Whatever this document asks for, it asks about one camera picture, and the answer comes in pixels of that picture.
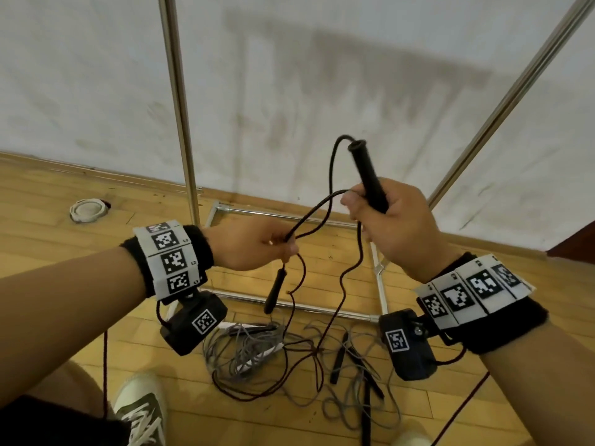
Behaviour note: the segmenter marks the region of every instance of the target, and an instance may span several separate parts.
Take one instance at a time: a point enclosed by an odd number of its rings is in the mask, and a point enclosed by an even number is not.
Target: white wall
[[[430,194],[574,0],[177,1],[197,183],[311,205],[343,133]],[[156,0],[0,3],[0,149],[183,180]],[[593,32],[440,203],[444,230],[547,249],[595,219]],[[335,187],[356,180],[339,152]]]

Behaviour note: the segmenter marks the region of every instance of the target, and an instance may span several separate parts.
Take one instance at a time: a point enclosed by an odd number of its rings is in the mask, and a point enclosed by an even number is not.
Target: black shorts
[[[130,425],[94,418],[60,405],[21,396],[0,409],[0,426],[11,444],[126,446]]]

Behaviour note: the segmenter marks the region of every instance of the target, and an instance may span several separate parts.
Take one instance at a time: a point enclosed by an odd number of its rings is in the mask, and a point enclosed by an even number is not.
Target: person's left hand
[[[295,237],[284,243],[292,225],[270,217],[228,219],[202,232],[211,246],[215,266],[233,270],[260,268],[273,260],[284,263],[298,253]]]

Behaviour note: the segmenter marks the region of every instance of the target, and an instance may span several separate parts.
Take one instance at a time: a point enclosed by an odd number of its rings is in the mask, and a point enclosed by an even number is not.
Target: white shoelace
[[[155,443],[155,439],[152,437],[155,429],[157,429],[161,444],[165,444],[163,429],[159,429],[161,426],[161,418],[157,418],[149,424],[149,422],[151,422],[152,413],[149,413],[149,411],[146,410],[148,405],[148,403],[143,404],[122,417],[123,421],[132,422],[128,446],[142,446]]]

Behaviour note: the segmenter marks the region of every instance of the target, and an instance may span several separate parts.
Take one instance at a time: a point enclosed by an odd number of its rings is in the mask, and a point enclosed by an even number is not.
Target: yellow wooden floor
[[[111,202],[109,215],[95,224],[73,224],[68,218],[68,208],[73,202],[89,197]],[[204,221],[211,201],[201,199],[200,203]],[[189,222],[184,194],[0,162],[0,277],[117,246],[131,236],[132,227],[173,218],[182,223]],[[296,293],[297,300],[335,307],[340,300],[337,276],[357,258],[354,232],[325,227],[302,239],[300,247],[309,271],[304,287]],[[536,298],[550,310],[556,324],[595,350],[595,272],[592,268],[498,255],[513,271],[538,287]],[[371,266],[367,251],[363,265],[346,279],[349,294],[346,310],[380,311]],[[209,278],[218,289],[267,295],[277,268],[278,263],[253,272],[213,269]],[[287,289],[300,277],[300,264],[296,259],[292,259],[289,268]],[[416,284],[400,269],[389,267],[384,273],[384,282],[391,310],[411,307],[419,311],[410,291]],[[263,319],[261,306],[225,302],[230,309],[229,320]],[[296,407],[280,394],[242,404],[218,393],[210,384],[200,347],[186,357],[177,356],[167,347],[159,334],[154,307],[155,302],[147,300],[110,329],[109,395],[113,397],[121,382],[133,372],[155,369],[167,390],[169,445],[359,444],[357,432],[323,417],[320,401],[327,396],[326,392],[307,408]],[[300,313],[293,330],[299,331],[312,319],[325,318]],[[357,331],[374,331],[367,324],[352,327]],[[453,357],[460,349],[450,350],[435,339],[431,343],[439,360]],[[98,338],[74,357],[98,381],[101,352]],[[384,379],[388,377],[391,364],[385,351],[375,348],[370,362]],[[273,362],[269,366],[275,369],[278,365]],[[425,381],[403,382],[393,377],[391,387],[403,418],[418,420],[431,435],[435,435],[485,371],[478,357],[468,354],[460,362],[440,368]],[[348,374],[344,373],[340,387],[345,385]],[[305,400],[313,395],[313,381],[312,366],[305,364],[289,379],[287,389],[298,399]],[[372,416],[384,422],[396,419],[390,409],[376,411]],[[394,432],[373,427],[375,443],[390,443],[393,438]],[[517,445],[527,438],[523,425],[502,392],[489,379],[440,444],[503,446]]]

